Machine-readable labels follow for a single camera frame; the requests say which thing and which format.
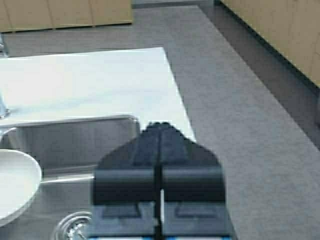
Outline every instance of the gray floor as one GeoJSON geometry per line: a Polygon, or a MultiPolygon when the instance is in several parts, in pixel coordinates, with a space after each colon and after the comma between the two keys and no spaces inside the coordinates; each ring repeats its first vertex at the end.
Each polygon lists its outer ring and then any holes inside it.
{"type": "Polygon", "coordinates": [[[320,238],[319,150],[199,8],[136,9],[133,25],[5,40],[14,56],[164,47],[196,138],[224,166],[239,239],[320,238]]]}
{"type": "Polygon", "coordinates": [[[193,0],[132,0],[132,4],[158,4],[158,3],[177,3],[193,0]]]}
{"type": "Polygon", "coordinates": [[[199,6],[320,150],[320,127],[315,121],[319,88],[281,59],[275,50],[258,40],[257,36],[223,4],[214,6],[213,0],[167,0],[157,4],[154,4],[153,0],[136,1],[148,2],[137,4],[136,8],[199,6]]]}

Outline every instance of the sink drain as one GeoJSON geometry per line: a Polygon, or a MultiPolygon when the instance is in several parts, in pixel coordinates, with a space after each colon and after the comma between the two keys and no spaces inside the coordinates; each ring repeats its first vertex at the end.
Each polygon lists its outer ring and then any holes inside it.
{"type": "Polygon", "coordinates": [[[87,240],[85,232],[91,220],[90,212],[80,211],[70,214],[56,226],[51,240],[87,240]]]}

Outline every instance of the white plate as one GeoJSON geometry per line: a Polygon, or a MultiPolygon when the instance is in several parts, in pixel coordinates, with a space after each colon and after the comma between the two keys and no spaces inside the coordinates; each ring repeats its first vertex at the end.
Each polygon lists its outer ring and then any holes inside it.
{"type": "Polygon", "coordinates": [[[31,204],[42,179],[38,162],[28,154],[0,149],[0,227],[31,204]]]}

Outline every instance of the sink basin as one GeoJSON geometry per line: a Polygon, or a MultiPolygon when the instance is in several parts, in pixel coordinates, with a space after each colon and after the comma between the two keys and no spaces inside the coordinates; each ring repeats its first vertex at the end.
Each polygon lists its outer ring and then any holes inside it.
{"type": "MultiPolygon", "coordinates": [[[[0,128],[0,149],[28,153],[39,162],[43,172],[43,180],[30,208],[13,222],[0,227],[0,238],[60,240],[52,236],[63,218],[91,211],[91,182],[97,163],[105,154],[139,133],[139,122],[132,116],[0,128]]],[[[78,238],[61,237],[61,240],[71,239],[78,238]]]]}

